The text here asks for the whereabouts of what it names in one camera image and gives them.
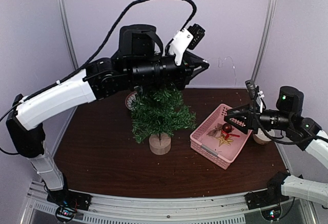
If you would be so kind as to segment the small green christmas tree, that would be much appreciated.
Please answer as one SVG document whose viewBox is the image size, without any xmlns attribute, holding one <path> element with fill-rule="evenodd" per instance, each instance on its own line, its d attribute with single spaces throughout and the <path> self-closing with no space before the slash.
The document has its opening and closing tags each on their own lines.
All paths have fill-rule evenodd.
<svg viewBox="0 0 328 224">
<path fill-rule="evenodd" d="M 178 130 L 196 127 L 196 114 L 183 101 L 182 92 L 174 84 L 137 94 L 132 102 L 132 132 L 137 143 L 149 140 L 155 155 L 171 149 L 171 138 Z"/>
</svg>

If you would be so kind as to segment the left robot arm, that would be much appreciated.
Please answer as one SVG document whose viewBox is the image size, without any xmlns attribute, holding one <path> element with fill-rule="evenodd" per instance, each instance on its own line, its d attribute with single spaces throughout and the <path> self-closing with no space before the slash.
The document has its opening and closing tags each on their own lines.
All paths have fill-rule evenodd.
<svg viewBox="0 0 328 224">
<path fill-rule="evenodd" d="M 124 26 L 119 33 L 118 50 L 111 58 L 88 63 L 72 77 L 36 96 L 15 98 L 6 120 L 10 137 L 18 154 L 31 162 L 56 200 L 68 206 L 74 195 L 45 147 L 43 122 L 70 108 L 135 87 L 147 90 L 173 83 L 177 89 L 184 89 L 209 67 L 192 53 L 204 35 L 204 28 L 198 24 L 181 29 L 169 43 L 168 53 L 164 53 L 154 26 Z"/>
</svg>

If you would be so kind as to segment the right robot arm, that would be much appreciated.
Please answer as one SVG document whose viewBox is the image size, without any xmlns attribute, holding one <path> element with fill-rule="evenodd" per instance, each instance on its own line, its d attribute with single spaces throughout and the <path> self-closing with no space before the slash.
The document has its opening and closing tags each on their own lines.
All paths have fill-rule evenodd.
<svg viewBox="0 0 328 224">
<path fill-rule="evenodd" d="M 327 166 L 327 133 L 311 118 L 302 117 L 304 94 L 282 86 L 276 110 L 267 109 L 252 80 L 245 82 L 250 104 L 231 108 L 220 104 L 192 134 L 191 148 L 223 169 L 236 159 L 250 135 L 262 131 L 270 141 L 296 145 Z"/>
</svg>

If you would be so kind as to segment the red christmas ball ornament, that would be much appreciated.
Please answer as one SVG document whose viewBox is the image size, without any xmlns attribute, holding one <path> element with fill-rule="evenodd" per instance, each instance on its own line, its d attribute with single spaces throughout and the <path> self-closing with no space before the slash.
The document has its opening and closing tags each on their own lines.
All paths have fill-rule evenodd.
<svg viewBox="0 0 328 224">
<path fill-rule="evenodd" d="M 232 130 L 233 130 L 233 128 L 232 128 L 232 126 L 231 126 L 230 124 L 225 123 L 225 124 L 222 125 L 222 131 L 223 131 L 224 133 L 229 134 L 229 133 L 232 132 Z"/>
</svg>

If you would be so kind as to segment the red ribbon ornament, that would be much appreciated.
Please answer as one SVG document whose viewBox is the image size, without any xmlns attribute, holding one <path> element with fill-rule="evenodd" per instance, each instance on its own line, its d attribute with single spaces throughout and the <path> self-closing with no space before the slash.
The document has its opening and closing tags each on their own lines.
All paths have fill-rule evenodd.
<svg viewBox="0 0 328 224">
<path fill-rule="evenodd" d="M 238 134 L 233 134 L 233 133 L 225 133 L 225 138 L 230 139 L 231 137 L 240 137 Z"/>
</svg>

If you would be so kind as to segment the white ceramic bowl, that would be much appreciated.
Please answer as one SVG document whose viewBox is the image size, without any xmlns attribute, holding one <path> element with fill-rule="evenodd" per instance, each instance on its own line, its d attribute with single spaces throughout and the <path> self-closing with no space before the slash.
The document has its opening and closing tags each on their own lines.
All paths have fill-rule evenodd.
<svg viewBox="0 0 328 224">
<path fill-rule="evenodd" d="M 253 133 L 253 139 L 259 145 L 267 145 L 272 140 L 268 138 L 264 132 L 259 128 L 257 133 Z"/>
</svg>

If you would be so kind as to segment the gold star ornament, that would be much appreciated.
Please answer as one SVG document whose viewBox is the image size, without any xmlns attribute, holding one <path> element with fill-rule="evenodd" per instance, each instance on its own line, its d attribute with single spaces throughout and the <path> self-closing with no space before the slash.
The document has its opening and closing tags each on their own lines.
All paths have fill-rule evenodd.
<svg viewBox="0 0 328 224">
<path fill-rule="evenodd" d="M 230 138 L 230 136 L 224 136 L 221 135 L 220 137 L 215 137 L 216 140 L 218 140 L 218 146 L 221 147 L 223 145 L 230 146 L 233 140 Z"/>
</svg>

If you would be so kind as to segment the pink perforated plastic basket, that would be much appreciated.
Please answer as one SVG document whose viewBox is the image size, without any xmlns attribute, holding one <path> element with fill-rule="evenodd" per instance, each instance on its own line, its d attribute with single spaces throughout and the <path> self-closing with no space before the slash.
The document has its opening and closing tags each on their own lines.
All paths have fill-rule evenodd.
<svg viewBox="0 0 328 224">
<path fill-rule="evenodd" d="M 215 137 L 225 136 L 222 125 L 225 124 L 224 117 L 230 108 L 226 104 L 220 104 L 190 135 L 191 148 L 225 170 L 234 162 L 252 134 L 251 130 L 248 134 L 243 134 L 233 127 L 231 133 L 240 137 L 231 137 L 233 142 L 230 146 L 218 146 Z"/>
</svg>

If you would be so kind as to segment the floral patterned ceramic plate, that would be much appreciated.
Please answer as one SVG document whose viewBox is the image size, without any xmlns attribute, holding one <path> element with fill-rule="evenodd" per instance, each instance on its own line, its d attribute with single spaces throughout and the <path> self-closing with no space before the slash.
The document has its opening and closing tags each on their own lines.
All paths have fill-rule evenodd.
<svg viewBox="0 0 328 224">
<path fill-rule="evenodd" d="M 138 92 L 133 91 L 125 99 L 125 105 L 130 111 L 134 109 L 133 103 L 135 102 L 137 95 Z"/>
</svg>

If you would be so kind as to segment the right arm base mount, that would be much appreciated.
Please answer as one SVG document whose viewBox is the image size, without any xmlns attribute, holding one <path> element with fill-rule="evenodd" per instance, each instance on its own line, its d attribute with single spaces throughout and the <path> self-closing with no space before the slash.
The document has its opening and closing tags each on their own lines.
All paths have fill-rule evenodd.
<svg viewBox="0 0 328 224">
<path fill-rule="evenodd" d="M 248 209 L 260 209 L 262 217 L 270 222 L 279 221 L 285 217 L 281 203 L 290 198 L 282 195 L 281 186 L 290 175 L 290 173 L 278 172 L 267 182 L 265 190 L 248 192 L 244 196 Z"/>
</svg>

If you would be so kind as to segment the aluminium front rail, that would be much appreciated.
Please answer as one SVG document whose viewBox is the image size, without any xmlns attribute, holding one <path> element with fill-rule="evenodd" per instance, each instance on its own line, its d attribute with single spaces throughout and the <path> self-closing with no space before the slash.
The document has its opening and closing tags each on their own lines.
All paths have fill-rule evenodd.
<svg viewBox="0 0 328 224">
<path fill-rule="evenodd" d="M 282 209 L 275 223 L 318 223 L 313 204 L 291 198 L 280 204 L 249 209 L 244 193 L 196 198 L 132 198 L 91 194 L 89 208 L 78 210 L 72 223 L 270 223 L 270 209 Z"/>
</svg>

